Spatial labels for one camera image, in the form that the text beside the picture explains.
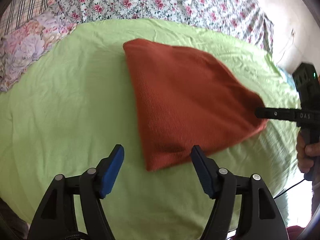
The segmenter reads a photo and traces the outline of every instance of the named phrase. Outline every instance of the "white wall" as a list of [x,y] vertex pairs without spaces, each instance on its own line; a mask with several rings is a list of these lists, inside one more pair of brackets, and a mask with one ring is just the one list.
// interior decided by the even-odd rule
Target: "white wall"
[[[304,2],[302,0],[258,1],[275,25],[274,62],[279,62],[283,56],[278,65],[290,73],[301,61],[312,62],[319,74],[320,28]],[[295,32],[294,41],[291,36],[292,30]]]

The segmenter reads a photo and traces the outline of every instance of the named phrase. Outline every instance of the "plaid fabric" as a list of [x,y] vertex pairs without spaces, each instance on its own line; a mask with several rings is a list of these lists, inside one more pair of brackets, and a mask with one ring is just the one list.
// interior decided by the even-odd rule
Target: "plaid fabric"
[[0,19],[0,37],[17,30],[56,0],[12,0]]

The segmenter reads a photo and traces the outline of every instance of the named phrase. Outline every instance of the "green cloth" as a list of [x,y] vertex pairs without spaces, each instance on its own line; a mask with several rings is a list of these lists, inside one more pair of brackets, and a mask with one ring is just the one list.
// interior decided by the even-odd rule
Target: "green cloth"
[[[122,144],[124,164],[102,201],[116,239],[200,237],[213,201],[203,192],[192,163],[145,170],[122,49],[135,38],[207,51],[266,106],[298,106],[297,93],[270,55],[233,37],[151,19],[79,25],[9,92],[0,94],[0,197],[22,219],[31,222],[56,174],[82,174]],[[212,157],[235,175],[260,174],[276,194],[296,172],[296,135],[293,123],[270,121],[259,135]],[[232,228],[239,208],[237,198]],[[78,197],[76,213],[79,228],[85,230]]]

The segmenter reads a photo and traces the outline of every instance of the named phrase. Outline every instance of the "human hand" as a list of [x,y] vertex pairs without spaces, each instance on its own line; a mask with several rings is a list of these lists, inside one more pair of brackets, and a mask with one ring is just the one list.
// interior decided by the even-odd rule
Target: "human hand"
[[320,142],[306,146],[301,132],[299,132],[297,136],[296,149],[298,152],[298,168],[302,173],[308,173],[314,164],[313,160],[308,157],[320,156]]

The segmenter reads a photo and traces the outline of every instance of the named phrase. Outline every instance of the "floral fabric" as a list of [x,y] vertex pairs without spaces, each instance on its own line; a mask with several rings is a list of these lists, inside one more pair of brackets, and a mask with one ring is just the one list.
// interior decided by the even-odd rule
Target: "floral fabric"
[[52,5],[43,14],[1,38],[0,91],[11,88],[32,62],[76,28],[76,23],[60,14],[58,5]]
[[76,23],[156,18],[234,36],[272,53],[273,24],[257,0],[57,0]]

